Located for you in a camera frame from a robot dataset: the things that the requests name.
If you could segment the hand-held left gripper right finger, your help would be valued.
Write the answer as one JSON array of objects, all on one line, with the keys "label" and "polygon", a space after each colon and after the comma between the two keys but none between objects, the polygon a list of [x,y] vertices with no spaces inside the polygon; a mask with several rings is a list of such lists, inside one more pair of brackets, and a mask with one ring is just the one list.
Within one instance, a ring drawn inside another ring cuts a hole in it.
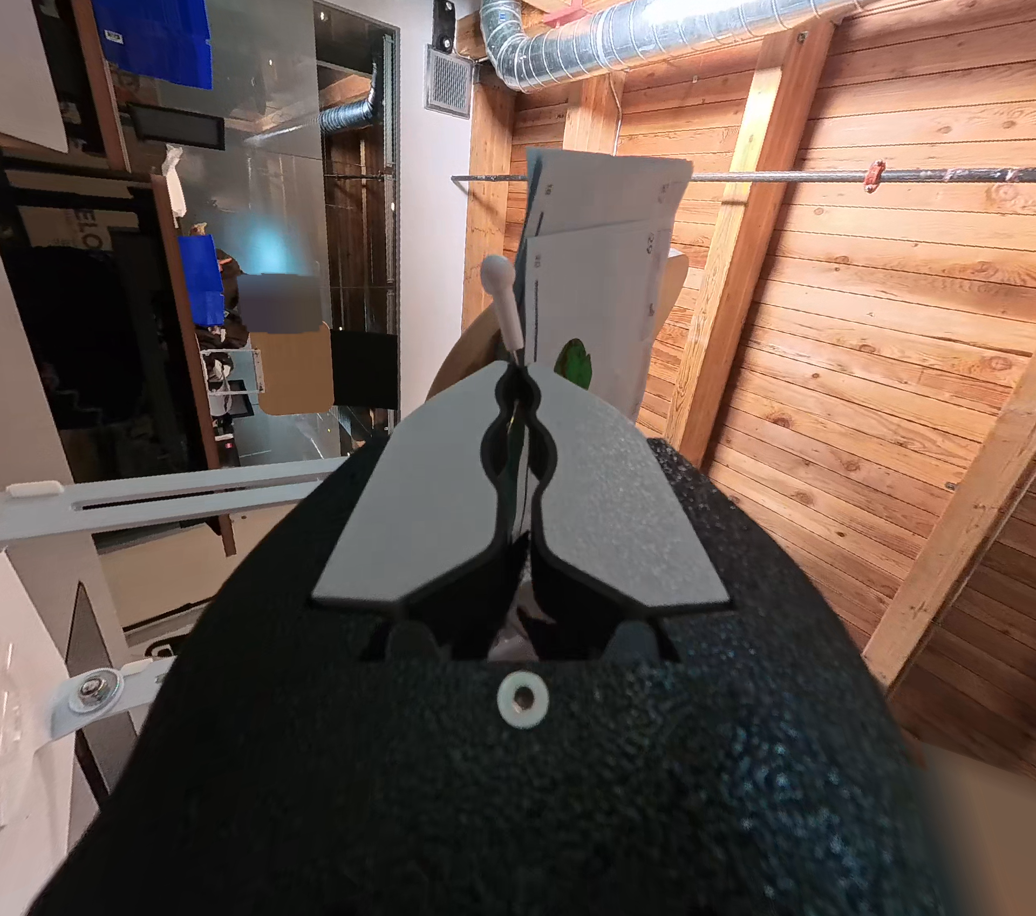
[{"label": "hand-held left gripper right finger", "polygon": [[614,406],[544,365],[526,370],[536,554],[620,609],[717,609],[730,594],[645,437]]}]

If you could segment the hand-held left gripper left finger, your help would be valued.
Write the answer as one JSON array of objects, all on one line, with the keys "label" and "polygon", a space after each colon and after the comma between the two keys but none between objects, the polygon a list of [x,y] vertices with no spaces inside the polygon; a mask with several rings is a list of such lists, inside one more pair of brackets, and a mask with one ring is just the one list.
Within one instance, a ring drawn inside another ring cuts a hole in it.
[{"label": "hand-held left gripper left finger", "polygon": [[503,616],[517,507],[519,371],[494,362],[391,435],[312,599],[385,616]]}]

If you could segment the white lego stem piece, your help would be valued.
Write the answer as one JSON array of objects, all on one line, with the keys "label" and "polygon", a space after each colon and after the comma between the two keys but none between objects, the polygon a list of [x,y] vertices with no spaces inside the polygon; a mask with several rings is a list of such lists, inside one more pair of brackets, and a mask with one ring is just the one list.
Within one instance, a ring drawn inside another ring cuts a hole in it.
[{"label": "white lego stem piece", "polygon": [[525,366],[525,335],[522,313],[515,293],[516,269],[500,255],[488,255],[482,262],[480,278],[500,332],[503,350],[518,367]]}]

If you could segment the lego instruction booklet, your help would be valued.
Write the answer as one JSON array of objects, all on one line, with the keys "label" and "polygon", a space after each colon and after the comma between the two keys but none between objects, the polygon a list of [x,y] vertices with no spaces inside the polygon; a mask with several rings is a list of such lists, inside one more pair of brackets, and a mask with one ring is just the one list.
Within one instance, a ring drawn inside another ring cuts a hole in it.
[{"label": "lego instruction booklet", "polygon": [[693,163],[534,147],[526,169],[516,268],[525,365],[554,371],[634,423]]}]

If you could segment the blue storage bin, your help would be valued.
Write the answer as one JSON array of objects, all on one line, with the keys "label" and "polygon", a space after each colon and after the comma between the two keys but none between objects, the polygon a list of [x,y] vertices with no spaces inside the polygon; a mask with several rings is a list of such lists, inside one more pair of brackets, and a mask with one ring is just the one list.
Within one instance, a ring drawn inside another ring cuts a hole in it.
[{"label": "blue storage bin", "polygon": [[194,325],[221,327],[225,321],[225,296],[214,238],[207,234],[180,236],[178,248]]}]

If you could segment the wooden beam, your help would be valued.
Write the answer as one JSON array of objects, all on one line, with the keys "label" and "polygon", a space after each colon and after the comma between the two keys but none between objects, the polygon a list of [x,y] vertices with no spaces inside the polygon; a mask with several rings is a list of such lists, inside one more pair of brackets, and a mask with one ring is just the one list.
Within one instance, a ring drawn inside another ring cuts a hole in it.
[{"label": "wooden beam", "polygon": [[[788,171],[812,106],[836,23],[768,36],[733,145],[733,172]],[[731,373],[785,184],[726,184],[680,361],[665,438],[698,469]]]},{"label": "wooden beam", "polygon": [[864,662],[887,696],[963,591],[1034,473],[1035,360],[1031,357],[863,650]]}]

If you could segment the thin metal rod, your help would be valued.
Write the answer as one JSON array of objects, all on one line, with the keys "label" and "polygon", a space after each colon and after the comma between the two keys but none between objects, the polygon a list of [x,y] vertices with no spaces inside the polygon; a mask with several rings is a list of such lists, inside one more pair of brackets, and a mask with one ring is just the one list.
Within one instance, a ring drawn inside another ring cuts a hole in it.
[{"label": "thin metal rod", "polygon": [[[867,170],[784,170],[698,172],[691,181],[701,184],[850,184],[861,187]],[[1033,184],[1035,168],[911,168],[889,169],[884,184]]]}]

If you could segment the white crumpled paper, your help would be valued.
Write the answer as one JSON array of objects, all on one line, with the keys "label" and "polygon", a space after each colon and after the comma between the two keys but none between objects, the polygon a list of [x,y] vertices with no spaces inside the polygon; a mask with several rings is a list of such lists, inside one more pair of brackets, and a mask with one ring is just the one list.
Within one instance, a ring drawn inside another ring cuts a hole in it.
[{"label": "white crumpled paper", "polygon": [[188,199],[178,174],[183,149],[171,143],[166,144],[166,154],[162,161],[162,177],[165,178],[170,198],[172,214],[179,221],[188,214]]}]

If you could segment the metal vent grille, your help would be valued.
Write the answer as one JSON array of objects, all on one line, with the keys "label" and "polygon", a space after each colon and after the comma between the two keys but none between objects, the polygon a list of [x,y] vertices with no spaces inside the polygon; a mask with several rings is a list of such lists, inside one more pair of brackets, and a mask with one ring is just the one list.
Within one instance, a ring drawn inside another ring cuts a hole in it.
[{"label": "metal vent grille", "polygon": [[470,119],[476,64],[466,57],[426,46],[424,106],[426,110]]}]

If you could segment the cardboard box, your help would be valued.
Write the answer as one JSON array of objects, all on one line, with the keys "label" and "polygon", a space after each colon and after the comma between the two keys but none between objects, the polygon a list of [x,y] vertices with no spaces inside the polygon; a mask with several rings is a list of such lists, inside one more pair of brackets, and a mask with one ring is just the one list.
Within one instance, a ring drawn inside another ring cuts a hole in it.
[{"label": "cardboard box", "polygon": [[117,232],[153,226],[148,184],[9,168],[2,172],[2,244],[110,253]]}]

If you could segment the black flat panel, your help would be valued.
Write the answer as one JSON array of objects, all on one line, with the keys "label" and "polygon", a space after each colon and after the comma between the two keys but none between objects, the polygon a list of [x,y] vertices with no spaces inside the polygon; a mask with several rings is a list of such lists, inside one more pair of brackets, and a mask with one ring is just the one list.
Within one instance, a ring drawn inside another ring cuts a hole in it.
[{"label": "black flat panel", "polygon": [[175,108],[127,104],[140,141],[224,151],[225,119]]}]

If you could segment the white bracket with bolt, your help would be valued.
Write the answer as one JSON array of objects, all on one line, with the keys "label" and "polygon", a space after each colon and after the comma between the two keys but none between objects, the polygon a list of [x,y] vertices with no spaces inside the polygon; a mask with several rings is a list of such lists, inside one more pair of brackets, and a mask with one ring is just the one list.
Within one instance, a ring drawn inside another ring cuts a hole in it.
[{"label": "white bracket with bolt", "polygon": [[54,742],[100,720],[156,699],[162,683],[174,664],[173,656],[146,658],[114,668],[100,666],[60,683],[47,704],[44,727]]}]

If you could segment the thin silver spiral duct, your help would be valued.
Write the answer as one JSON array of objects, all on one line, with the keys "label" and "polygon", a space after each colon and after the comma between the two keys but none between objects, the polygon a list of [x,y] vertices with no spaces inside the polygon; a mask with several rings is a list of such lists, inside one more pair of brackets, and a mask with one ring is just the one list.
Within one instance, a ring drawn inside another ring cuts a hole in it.
[{"label": "thin silver spiral duct", "polygon": [[318,119],[320,132],[322,135],[330,135],[372,127],[381,121],[382,104],[382,78],[379,75],[379,64],[374,63],[367,94],[321,110]]}]

